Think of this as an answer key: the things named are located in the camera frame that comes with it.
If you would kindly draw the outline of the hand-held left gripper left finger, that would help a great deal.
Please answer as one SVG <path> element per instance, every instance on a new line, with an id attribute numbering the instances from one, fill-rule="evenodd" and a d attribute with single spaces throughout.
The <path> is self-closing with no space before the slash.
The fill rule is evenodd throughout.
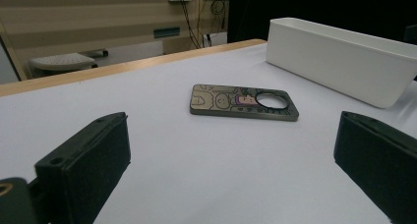
<path id="1" fill-rule="evenodd" d="M 92 224 L 130 161 L 127 115 L 92 121 L 35 163 L 42 219 Z"/>

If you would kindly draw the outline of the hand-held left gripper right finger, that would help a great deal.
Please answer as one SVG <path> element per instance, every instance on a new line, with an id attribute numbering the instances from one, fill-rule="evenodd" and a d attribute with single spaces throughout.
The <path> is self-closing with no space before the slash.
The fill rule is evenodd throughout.
<path id="1" fill-rule="evenodd" d="M 393 224 L 417 224 L 416 139 L 374 118 L 343 111 L 333 157 Z"/>

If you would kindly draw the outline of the white rectangular plastic box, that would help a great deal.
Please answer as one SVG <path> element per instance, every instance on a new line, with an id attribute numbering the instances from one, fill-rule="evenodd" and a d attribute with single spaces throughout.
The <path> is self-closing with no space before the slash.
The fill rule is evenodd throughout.
<path id="1" fill-rule="evenodd" d="M 379 108 L 417 77 L 417 46 L 295 18 L 269 22 L 266 60 Z"/>

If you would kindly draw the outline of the white perforated stool seat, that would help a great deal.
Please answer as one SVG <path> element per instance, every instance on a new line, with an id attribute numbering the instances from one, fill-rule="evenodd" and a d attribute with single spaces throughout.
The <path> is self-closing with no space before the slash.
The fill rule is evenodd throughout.
<path id="1" fill-rule="evenodd" d="M 33 58 L 29 65 L 39 76 L 53 76 L 96 68 L 95 61 L 79 53 Z"/>

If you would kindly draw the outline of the white table mat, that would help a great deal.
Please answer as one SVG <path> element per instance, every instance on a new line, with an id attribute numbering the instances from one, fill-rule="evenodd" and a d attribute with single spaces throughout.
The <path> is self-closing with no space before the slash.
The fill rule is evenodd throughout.
<path id="1" fill-rule="evenodd" d="M 300 116 L 197 116 L 195 84 L 283 89 Z M 333 147 L 342 111 L 417 138 L 417 83 L 378 109 L 269 64 L 265 43 L 249 40 L 0 84 L 0 179 L 31 179 L 41 157 L 119 111 L 132 160 L 95 224 L 389 224 Z"/>

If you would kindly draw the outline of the grey chair base leg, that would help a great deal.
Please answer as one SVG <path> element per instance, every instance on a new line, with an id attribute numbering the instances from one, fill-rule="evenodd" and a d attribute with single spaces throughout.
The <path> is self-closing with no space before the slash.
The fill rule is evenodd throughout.
<path id="1" fill-rule="evenodd" d="M 108 51 L 106 49 L 90 50 L 82 52 L 82 55 L 90 58 L 102 58 L 108 56 Z"/>

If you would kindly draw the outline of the wooden desk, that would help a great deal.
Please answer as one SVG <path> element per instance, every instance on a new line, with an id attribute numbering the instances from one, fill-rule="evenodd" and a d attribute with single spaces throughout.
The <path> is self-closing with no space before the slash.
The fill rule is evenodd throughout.
<path id="1" fill-rule="evenodd" d="M 203 47 L 228 30 L 229 0 L 0 0 L 0 37 L 22 80 L 29 60 L 160 41 L 165 54 Z M 156 28 L 181 29 L 154 38 Z"/>

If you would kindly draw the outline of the dark label on desk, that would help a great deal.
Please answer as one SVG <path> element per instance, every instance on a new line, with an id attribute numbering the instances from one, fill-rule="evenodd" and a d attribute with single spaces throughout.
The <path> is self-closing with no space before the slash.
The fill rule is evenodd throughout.
<path id="1" fill-rule="evenodd" d="M 170 36 L 177 36 L 180 34 L 181 29 L 179 27 L 174 28 L 156 28 L 153 31 L 154 38 L 164 38 Z"/>

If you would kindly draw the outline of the black curtain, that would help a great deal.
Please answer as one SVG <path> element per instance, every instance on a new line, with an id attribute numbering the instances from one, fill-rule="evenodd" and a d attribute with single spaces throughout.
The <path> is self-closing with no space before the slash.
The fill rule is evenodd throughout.
<path id="1" fill-rule="evenodd" d="M 297 18 L 402 41 L 417 26 L 417 0 L 230 0 L 230 42 L 267 39 L 269 21 Z"/>

